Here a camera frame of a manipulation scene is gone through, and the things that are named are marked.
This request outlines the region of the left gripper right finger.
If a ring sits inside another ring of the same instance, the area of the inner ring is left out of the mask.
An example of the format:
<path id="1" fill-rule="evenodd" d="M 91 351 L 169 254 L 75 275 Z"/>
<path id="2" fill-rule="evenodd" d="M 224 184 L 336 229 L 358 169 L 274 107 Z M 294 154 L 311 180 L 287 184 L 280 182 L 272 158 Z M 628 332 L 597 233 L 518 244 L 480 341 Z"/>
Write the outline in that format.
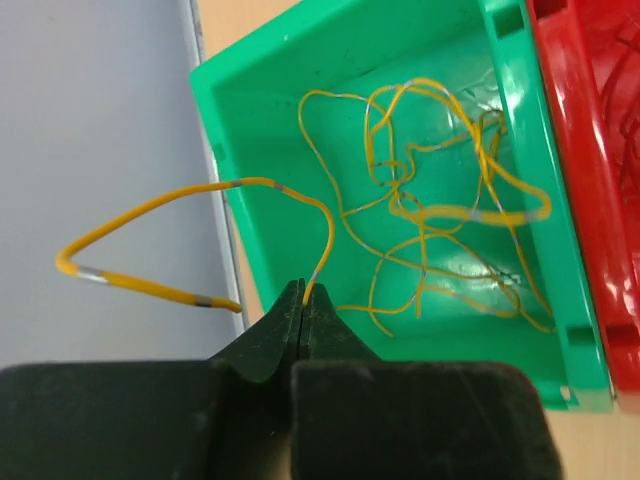
<path id="1" fill-rule="evenodd" d="M 495 362 L 385 362 L 316 285 L 291 370 L 296 479 L 560 479 L 538 394 Z"/>

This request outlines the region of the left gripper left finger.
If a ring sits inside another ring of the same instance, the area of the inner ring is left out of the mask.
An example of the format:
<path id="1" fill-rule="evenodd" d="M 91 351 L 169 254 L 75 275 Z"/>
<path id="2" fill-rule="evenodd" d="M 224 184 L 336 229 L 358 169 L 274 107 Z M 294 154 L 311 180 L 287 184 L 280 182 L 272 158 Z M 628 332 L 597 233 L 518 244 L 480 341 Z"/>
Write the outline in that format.
<path id="1" fill-rule="evenodd" d="M 283 479 L 304 283 L 205 360 L 1 372 L 5 479 Z"/>

